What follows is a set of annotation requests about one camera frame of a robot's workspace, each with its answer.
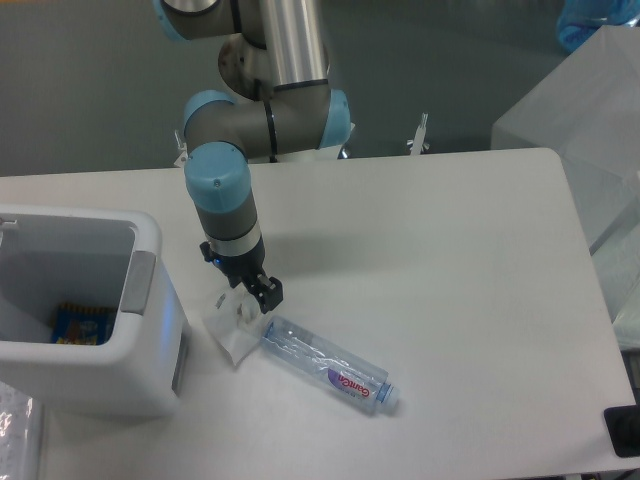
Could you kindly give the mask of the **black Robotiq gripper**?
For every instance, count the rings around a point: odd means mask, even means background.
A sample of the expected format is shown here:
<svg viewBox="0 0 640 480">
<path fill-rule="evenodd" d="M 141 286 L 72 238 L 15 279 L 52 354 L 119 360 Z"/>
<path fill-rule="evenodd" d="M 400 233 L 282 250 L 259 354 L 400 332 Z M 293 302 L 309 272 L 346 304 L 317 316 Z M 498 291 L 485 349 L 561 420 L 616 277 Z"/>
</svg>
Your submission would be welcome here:
<svg viewBox="0 0 640 480">
<path fill-rule="evenodd" d="M 199 248 L 204 261 L 212 264 L 228 279 L 231 295 L 242 296 L 246 288 L 258 302 L 263 314 L 273 311 L 283 301 L 282 283 L 275 277 L 268 277 L 263 269 L 265 258 L 263 239 L 260 239 L 251 250 L 238 256 L 217 253 L 207 241 L 202 242 Z"/>
</svg>

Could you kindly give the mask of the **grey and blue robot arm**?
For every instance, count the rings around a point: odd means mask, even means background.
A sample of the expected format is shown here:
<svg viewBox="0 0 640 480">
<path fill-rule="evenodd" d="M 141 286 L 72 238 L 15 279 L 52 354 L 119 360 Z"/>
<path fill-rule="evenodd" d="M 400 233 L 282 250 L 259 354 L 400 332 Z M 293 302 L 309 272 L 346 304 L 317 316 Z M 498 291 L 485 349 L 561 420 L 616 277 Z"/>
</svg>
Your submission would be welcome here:
<svg viewBox="0 0 640 480">
<path fill-rule="evenodd" d="M 205 90 L 186 103 L 182 135 L 187 191 L 201 222 L 205 261 L 231 287 L 243 285 L 264 313 L 283 300 L 263 269 L 265 248 L 249 162 L 343 145 L 351 118 L 345 93 L 330 87 L 316 1 L 156 1 L 165 34 L 176 41 L 234 35 L 265 52 L 269 70 L 238 103 Z"/>
</svg>

